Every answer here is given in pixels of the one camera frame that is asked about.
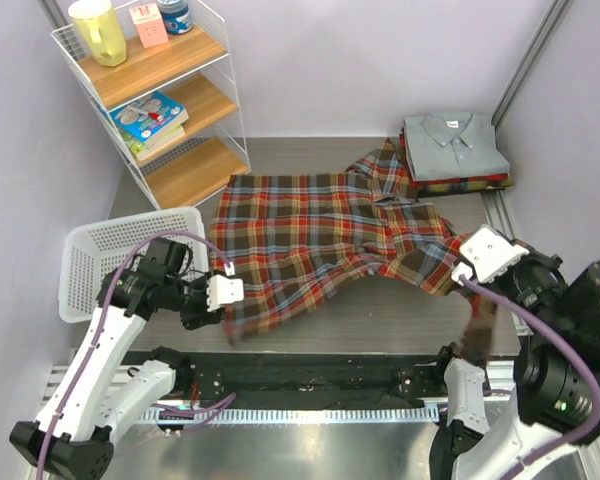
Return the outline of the brown red plaid shirt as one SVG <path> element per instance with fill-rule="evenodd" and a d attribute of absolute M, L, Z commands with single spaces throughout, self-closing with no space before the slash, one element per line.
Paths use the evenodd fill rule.
<path fill-rule="evenodd" d="M 380 276 L 437 296 L 457 292 L 471 314 L 455 351 L 491 357 L 496 304 L 451 273 L 465 235 L 416 197 L 390 140 L 346 170 L 313 175 L 238 175 L 210 227 L 221 258 L 234 263 L 244 299 L 223 323 L 230 342 L 315 311 L 349 284 Z"/>

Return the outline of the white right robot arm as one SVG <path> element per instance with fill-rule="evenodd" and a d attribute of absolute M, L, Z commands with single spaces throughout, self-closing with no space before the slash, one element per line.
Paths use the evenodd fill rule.
<path fill-rule="evenodd" d="M 494 425 L 483 417 L 481 369 L 459 358 L 432 369 L 433 386 L 449 395 L 429 453 L 433 479 L 531 479 L 600 436 L 600 260 L 567 284 L 557 256 L 510 245 L 490 257 L 495 265 L 481 268 L 469 249 L 460 282 L 524 318 L 532 335 Z"/>

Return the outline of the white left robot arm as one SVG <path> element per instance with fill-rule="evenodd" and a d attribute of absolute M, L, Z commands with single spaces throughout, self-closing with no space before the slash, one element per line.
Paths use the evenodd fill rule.
<path fill-rule="evenodd" d="M 194 382 L 191 359 L 158 347 L 127 383 L 107 392 L 129 347 L 159 310 L 179 314 L 185 328 L 219 323 L 224 308 L 244 297 L 234 264 L 187 281 L 188 245 L 177 231 L 134 246 L 102 282 L 92 320 L 67 373 L 32 421 L 19 421 L 9 441 L 36 469 L 62 479 L 99 479 L 116 444 L 160 398 L 185 397 Z"/>

